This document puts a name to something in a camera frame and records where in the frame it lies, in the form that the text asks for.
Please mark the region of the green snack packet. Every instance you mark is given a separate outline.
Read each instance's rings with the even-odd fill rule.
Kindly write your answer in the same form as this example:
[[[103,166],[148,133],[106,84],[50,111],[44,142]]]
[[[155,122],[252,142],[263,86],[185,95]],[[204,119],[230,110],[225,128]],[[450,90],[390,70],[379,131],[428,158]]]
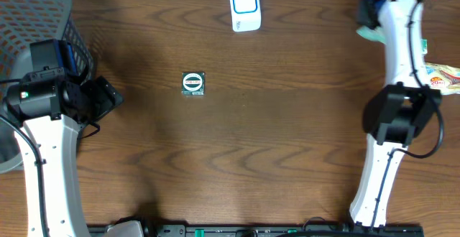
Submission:
[[[369,41],[372,42],[380,42],[384,45],[387,44],[386,37],[383,29],[381,27],[377,27],[375,29],[370,29],[369,27],[362,26],[356,30],[356,33]]]

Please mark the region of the white blue snack bag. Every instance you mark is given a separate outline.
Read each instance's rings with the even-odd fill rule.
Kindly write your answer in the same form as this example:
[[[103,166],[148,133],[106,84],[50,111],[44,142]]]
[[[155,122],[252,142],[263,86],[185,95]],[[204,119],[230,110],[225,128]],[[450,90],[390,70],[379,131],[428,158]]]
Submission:
[[[459,94],[460,72],[458,68],[427,62],[425,64],[432,89],[442,95]]]

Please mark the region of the round white red lid cup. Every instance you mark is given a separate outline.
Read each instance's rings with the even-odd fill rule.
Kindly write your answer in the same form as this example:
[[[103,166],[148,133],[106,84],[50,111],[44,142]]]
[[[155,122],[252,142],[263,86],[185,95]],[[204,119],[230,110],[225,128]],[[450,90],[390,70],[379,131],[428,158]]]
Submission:
[[[190,72],[182,74],[182,94],[184,96],[203,96],[205,94],[204,72]]]

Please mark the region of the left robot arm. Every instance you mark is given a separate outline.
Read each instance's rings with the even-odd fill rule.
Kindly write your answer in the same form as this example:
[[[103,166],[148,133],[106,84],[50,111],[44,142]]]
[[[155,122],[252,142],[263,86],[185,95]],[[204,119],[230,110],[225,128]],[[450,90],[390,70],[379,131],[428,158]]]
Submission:
[[[24,69],[9,79],[4,122],[22,157],[28,236],[143,236],[139,220],[91,227],[83,214],[76,162],[81,132],[122,103],[119,92],[103,76],[80,84],[63,68]]]

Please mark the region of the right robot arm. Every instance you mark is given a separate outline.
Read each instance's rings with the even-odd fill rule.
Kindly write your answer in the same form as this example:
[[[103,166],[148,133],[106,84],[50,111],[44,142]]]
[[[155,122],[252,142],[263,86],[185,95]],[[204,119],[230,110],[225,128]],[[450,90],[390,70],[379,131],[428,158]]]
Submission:
[[[384,228],[392,186],[404,156],[426,159],[444,137],[441,92],[430,87],[423,56],[423,0],[361,0],[358,23],[381,29],[385,38],[385,84],[362,116],[367,150],[359,187],[349,209],[353,223],[372,231]],[[432,150],[414,154],[408,147],[430,119],[438,119]]]

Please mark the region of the small teal white packet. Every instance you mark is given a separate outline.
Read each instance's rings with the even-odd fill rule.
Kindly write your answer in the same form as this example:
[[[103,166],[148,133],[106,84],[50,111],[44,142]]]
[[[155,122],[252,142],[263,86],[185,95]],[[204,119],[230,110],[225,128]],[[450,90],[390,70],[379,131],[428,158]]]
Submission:
[[[422,44],[422,53],[426,55],[428,53],[428,40],[422,39],[421,44]]]

